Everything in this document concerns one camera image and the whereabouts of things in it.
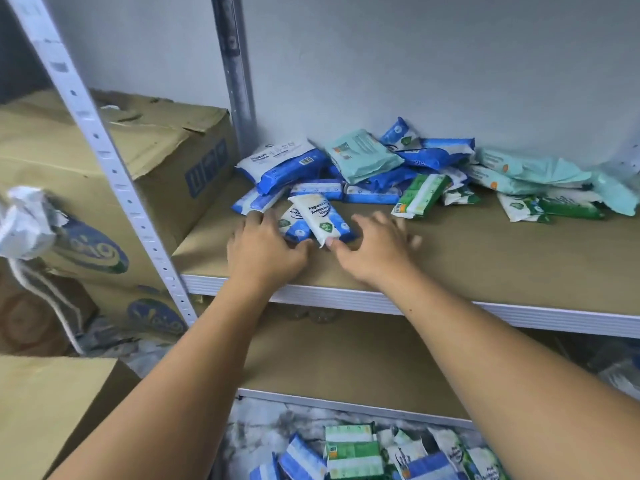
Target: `printed logo on box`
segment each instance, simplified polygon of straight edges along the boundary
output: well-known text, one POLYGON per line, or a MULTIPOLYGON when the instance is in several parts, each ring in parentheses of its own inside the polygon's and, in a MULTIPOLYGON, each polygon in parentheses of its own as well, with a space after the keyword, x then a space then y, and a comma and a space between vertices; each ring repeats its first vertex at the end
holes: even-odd
POLYGON ((218 176, 218 171, 224 168, 229 160, 227 142, 222 140, 212 148, 201 160, 187 170, 184 179, 191 198, 196 198, 206 188, 207 184, 218 176))
POLYGON ((127 316, 133 322, 157 331, 181 334, 187 325, 170 306, 153 298, 140 298, 129 304, 127 316))
POLYGON ((78 266, 109 274, 126 273, 129 258, 115 242, 98 229, 66 216, 68 222, 56 228, 54 251, 78 266))

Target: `hand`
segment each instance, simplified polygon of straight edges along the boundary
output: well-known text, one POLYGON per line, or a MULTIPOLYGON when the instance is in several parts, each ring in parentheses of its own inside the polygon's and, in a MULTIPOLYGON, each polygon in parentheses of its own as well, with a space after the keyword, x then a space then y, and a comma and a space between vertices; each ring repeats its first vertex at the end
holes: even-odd
POLYGON ((407 266, 413 267, 409 254, 420 247, 422 238, 407 234, 404 219, 392 219, 380 211, 371 217, 356 214, 351 218, 362 229, 364 238, 360 249, 352 251, 338 239, 330 239, 328 243, 345 271, 380 289, 383 278, 402 273, 407 266))
POLYGON ((295 278, 308 262, 313 241, 290 249, 278 232, 275 214, 250 212, 227 243, 230 277, 273 294, 295 278))

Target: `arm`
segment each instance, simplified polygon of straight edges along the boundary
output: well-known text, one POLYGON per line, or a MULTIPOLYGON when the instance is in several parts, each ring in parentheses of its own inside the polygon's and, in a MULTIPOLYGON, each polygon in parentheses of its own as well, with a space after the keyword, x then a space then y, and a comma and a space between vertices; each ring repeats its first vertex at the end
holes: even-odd
POLYGON ((213 464, 255 325, 295 277, 311 241, 290 250, 272 214, 252 212, 227 246, 231 277, 130 395, 51 480, 202 480, 213 464))
POLYGON ((637 478, 640 403, 441 288, 412 264, 404 221, 354 220, 364 241, 333 241, 340 264, 400 308, 517 480, 637 478))

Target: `cardboard box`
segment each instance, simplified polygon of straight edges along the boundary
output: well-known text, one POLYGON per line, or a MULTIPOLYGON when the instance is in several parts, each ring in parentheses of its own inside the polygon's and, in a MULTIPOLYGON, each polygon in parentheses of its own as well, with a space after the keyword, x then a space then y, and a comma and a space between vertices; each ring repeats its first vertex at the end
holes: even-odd
MULTIPOLYGON (((237 161, 226 109, 120 93, 94 95, 164 247, 171 254, 237 161)), ((0 192, 43 188, 68 215, 44 261, 57 274, 162 287, 80 129, 53 91, 0 107, 0 192)))
MULTIPOLYGON (((82 323, 96 312, 96 306, 80 283, 69 278, 48 277, 78 308, 82 323)), ((69 325, 77 331, 75 313, 60 304, 69 325)), ((53 308, 25 290, 14 279, 6 259, 0 258, 0 353, 12 355, 64 355, 69 340, 53 308)))
MULTIPOLYGON (((95 285, 85 282, 84 288, 108 321, 128 330, 156 334, 181 335, 187 331, 187 323, 167 291, 151 286, 134 288, 95 285)), ((191 300, 200 316, 207 305, 202 297, 191 300)))
POLYGON ((117 359, 0 356, 0 477, 46 478, 138 382, 117 359))

